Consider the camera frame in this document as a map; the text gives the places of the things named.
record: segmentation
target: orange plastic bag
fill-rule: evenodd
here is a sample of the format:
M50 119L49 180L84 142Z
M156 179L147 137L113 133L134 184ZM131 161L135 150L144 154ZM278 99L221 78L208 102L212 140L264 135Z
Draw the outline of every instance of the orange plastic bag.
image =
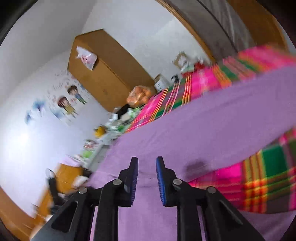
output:
M132 108L137 108L148 103L150 98L156 94L152 88L138 85L129 93L126 103Z

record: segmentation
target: black cable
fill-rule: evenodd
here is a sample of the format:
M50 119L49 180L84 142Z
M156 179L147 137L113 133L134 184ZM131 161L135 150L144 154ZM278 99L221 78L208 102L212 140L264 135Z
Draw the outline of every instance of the black cable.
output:
M221 25L221 23L219 22L219 20L215 17L214 14L212 14L212 12L200 1L200 0L196 0L197 2L200 3L200 5L202 5L204 7L204 9L206 9L208 11L208 13L215 19L215 21L219 24L219 26L221 27L221 29L223 30L223 32L225 33L226 37L229 39L231 46L233 47L233 49L238 52L237 48L234 45L234 42L231 40L231 38L229 37L228 33L226 32L226 30L223 28L223 26Z

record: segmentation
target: white plastic bag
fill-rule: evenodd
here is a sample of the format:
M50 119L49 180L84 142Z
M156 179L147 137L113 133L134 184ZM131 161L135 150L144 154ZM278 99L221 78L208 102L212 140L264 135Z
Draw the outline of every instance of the white plastic bag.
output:
M84 49L82 47L79 47L79 46L77 46L76 50L77 50L77 53L78 53L76 58L80 58L81 61L83 62L83 64L89 70L92 70L93 67L94 67L94 63L97 60L97 56L94 53L89 52L88 50L86 50L86 49Z

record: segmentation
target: food package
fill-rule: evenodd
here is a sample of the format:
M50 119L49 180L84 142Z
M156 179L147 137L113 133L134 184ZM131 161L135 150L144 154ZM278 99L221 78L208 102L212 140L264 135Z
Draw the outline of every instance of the food package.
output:
M155 95L155 90L146 86L138 85L129 93L126 103L132 108L137 108L148 103L150 98Z
M94 53L89 52L88 50L86 50L86 49L84 49L82 47L79 47L79 46L77 46L76 50L77 50L77 53L78 53L78 55L77 55L76 58L81 59L81 61L83 62L83 64L89 70L92 70L93 67L94 67L94 63L97 60L97 56Z

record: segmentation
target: cartoon character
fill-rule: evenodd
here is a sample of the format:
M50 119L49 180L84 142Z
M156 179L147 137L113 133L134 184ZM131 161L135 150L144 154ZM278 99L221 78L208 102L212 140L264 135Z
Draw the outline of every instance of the cartoon character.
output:
M81 95L78 93L78 89L76 85L72 85L68 88L68 93L70 95L75 96L76 99L78 99L82 104L86 104L87 102L81 97Z
M72 115L74 118L76 118L76 117L74 116L73 113L78 115L76 113L75 109L70 105L69 101L67 100L67 98L65 96L62 96L59 98L57 105L61 108L64 108L65 111L67 112L67 115Z

